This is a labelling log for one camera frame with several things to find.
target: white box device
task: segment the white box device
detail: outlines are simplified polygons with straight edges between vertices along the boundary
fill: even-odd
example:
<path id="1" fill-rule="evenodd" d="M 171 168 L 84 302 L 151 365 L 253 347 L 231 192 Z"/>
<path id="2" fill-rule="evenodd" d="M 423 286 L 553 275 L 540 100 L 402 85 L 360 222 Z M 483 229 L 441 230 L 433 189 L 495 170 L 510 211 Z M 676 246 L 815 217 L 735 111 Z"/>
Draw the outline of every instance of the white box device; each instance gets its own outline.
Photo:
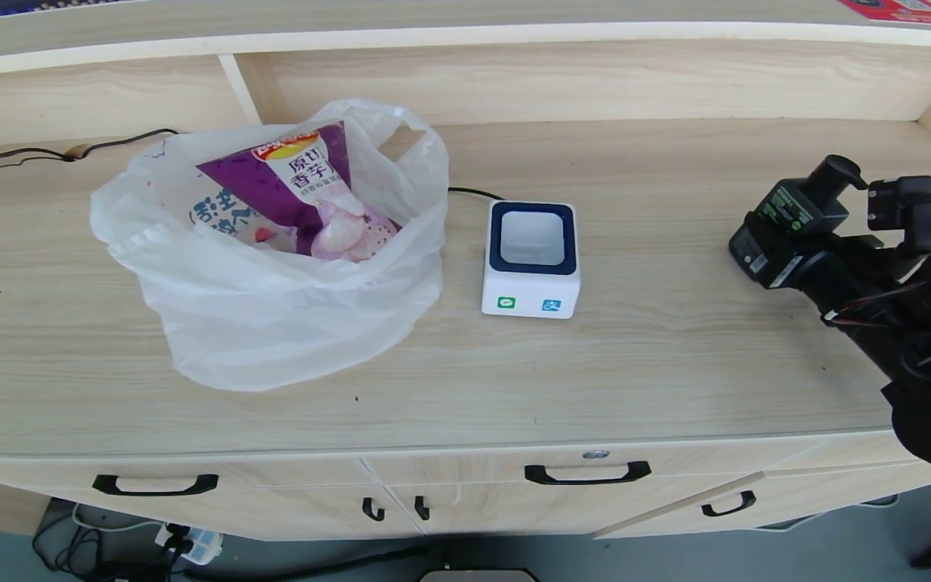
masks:
<path id="1" fill-rule="evenodd" d="M 485 314 L 569 319 L 580 295 L 572 204 L 496 201 L 487 214 Z"/>

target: lay's logo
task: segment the lay's logo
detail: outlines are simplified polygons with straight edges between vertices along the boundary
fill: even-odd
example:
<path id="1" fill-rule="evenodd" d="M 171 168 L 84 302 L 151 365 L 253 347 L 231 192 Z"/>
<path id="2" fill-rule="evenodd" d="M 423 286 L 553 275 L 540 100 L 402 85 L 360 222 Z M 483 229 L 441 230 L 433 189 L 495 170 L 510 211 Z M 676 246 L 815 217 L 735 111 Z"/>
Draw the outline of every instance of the lay's logo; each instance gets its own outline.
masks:
<path id="1" fill-rule="evenodd" d="M 254 158 L 262 162 L 269 161 L 269 159 L 291 158 L 311 147 L 317 140 L 318 132 L 304 133 L 303 136 L 284 137 L 276 142 L 255 147 L 252 153 Z"/>

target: red sticker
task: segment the red sticker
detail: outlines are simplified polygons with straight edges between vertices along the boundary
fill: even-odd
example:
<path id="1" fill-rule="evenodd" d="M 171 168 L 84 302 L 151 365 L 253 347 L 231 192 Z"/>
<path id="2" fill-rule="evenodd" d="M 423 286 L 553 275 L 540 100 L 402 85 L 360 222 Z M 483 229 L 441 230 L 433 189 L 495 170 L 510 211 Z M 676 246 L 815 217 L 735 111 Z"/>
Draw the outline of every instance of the red sticker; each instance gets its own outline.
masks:
<path id="1" fill-rule="evenodd" d="M 931 23 L 929 0 L 839 0 L 866 19 L 880 22 Z"/>

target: wooden shelf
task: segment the wooden shelf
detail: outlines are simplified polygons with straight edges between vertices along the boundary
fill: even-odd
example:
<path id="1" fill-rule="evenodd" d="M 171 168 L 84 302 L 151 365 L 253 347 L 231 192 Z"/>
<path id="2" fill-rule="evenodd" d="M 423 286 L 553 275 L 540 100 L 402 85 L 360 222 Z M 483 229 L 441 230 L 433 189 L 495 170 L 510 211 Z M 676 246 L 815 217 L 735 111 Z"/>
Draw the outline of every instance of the wooden shelf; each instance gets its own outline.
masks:
<path id="1" fill-rule="evenodd" d="M 0 74 L 162 57 L 605 40 L 931 47 L 931 27 L 871 22 L 834 0 L 145 1 L 0 18 Z"/>
<path id="2" fill-rule="evenodd" d="M 886 378 L 795 291 L 727 254 L 742 216 L 825 154 L 931 174 L 912 122 L 650 120 L 440 129 L 452 183 L 579 211 L 569 321 L 482 316 L 487 203 L 454 196 L 444 294 L 376 360 L 265 394 L 171 368 L 136 277 L 89 233 L 90 192 L 143 145 L 0 170 L 0 454 L 550 445 L 870 430 Z M 842 233 L 866 232 L 844 196 Z"/>

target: power strip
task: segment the power strip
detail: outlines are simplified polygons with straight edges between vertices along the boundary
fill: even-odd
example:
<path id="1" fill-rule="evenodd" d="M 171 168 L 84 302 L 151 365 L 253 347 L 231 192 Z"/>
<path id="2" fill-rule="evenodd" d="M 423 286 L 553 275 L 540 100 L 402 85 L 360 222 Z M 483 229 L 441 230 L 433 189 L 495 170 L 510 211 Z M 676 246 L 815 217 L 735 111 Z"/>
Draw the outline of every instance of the power strip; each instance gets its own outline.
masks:
<path id="1" fill-rule="evenodd" d="M 163 547 L 167 543 L 167 539 L 170 538 L 171 532 L 167 530 L 166 525 L 162 525 L 160 531 L 156 533 L 154 541 L 156 545 Z M 196 566 L 207 566 L 210 560 L 215 559 L 221 553 L 221 542 L 225 539 L 225 535 L 209 529 L 191 527 L 185 538 L 192 542 L 192 549 L 182 554 L 182 557 L 196 564 Z"/>

